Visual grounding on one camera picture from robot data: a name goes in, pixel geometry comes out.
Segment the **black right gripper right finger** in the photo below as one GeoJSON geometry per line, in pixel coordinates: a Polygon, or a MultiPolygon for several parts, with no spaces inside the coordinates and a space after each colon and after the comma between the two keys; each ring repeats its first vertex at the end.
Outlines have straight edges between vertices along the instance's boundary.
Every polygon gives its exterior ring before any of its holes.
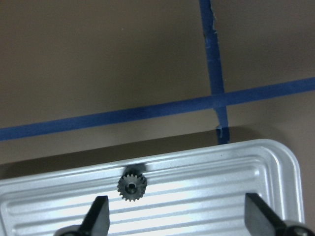
{"type": "Polygon", "coordinates": [[[244,222],[251,236],[289,235],[289,227],[256,193],[245,194],[244,222]]]}

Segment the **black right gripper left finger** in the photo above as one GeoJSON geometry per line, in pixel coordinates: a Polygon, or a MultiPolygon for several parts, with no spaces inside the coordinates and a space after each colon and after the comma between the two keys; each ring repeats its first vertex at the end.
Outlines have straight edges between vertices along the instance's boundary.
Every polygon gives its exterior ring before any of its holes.
{"type": "Polygon", "coordinates": [[[86,214],[78,232],[81,236],[106,236],[110,227],[107,196],[97,196],[86,214]]]}

